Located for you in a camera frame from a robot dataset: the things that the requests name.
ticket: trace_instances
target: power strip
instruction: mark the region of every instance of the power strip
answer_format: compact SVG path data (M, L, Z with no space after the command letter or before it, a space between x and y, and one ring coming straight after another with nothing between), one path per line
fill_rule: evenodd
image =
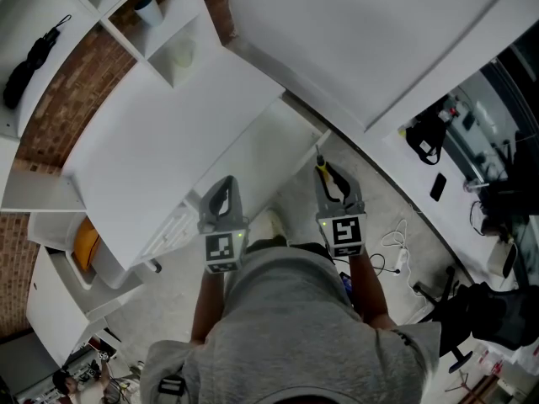
M397 262L395 263L395 272L393 275L399 275L403 271L404 264L408 261L408 250L401 248L398 251Z

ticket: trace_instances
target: gray floor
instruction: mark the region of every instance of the gray floor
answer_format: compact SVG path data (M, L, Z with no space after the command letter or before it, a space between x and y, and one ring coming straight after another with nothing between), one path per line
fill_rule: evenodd
M398 248L382 247L380 239L394 230L402 218L406 219L406 241L411 254L409 282L420 281L440 294L446 281L446 267L454 263L435 234L421 220L420 213L413 211L373 167L336 135L329 137L322 152L329 162L339 164L360 181L368 214L368 252L383 254L387 260L386 268L393 269ZM274 202L286 211L289 238L294 243L322 241L314 221L317 207L312 186L312 163L308 163L276 194ZM264 223L255 221L251 241L257 235L264 236ZM147 269L140 269L138 273L147 283L146 288L107 318L112 331L123 340L120 351L128 363L144 359L149 345L157 340L189 340L203 268L201 250L191 243L180 251L161 257L159 261L163 271L151 274ZM379 265L377 259L373 258L373 264ZM339 263L338 268L346 270L347 265ZM462 274L458 274L458 278L466 283ZM382 272L380 281L395 322L410 322L414 315L418 316L425 302L408 287L407 269L398 276Z

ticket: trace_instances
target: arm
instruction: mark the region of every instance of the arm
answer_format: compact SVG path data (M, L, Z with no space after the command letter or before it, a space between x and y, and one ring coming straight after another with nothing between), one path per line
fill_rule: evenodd
M387 314L386 298L366 249L362 254L350 256L350 275L354 308L363 321L378 329L395 327Z
M191 332L193 344L204 344L208 333L221 320L225 306L223 291L224 274L210 274L204 271Z
M110 383L109 366L106 360L101 360L101 377L99 377L99 383L103 387L103 390L107 388Z

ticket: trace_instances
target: office chair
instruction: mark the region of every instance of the office chair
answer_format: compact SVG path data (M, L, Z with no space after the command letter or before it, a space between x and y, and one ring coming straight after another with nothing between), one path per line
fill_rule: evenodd
M539 337L539 318L534 308L539 305L539 287L528 286L508 292L496 292L486 283L461 285L456 295L449 298L455 269L446 270L448 279L440 298L435 300L425 292L420 284L414 286L435 309L419 322L430 320L441 323L440 356L450 351L456 358L449 372L461 368L471 357L472 352L463 355L458 345L470 333L474 338L501 344L516 350L528 346Z

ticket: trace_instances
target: black phone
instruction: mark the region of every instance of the black phone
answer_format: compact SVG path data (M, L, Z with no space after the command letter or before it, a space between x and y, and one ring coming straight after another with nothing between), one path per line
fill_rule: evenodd
M440 200L441 192L444 191L444 187L446 186L446 181L446 177L441 173L436 177L435 185L433 185L432 190L430 190L430 197L436 202Z

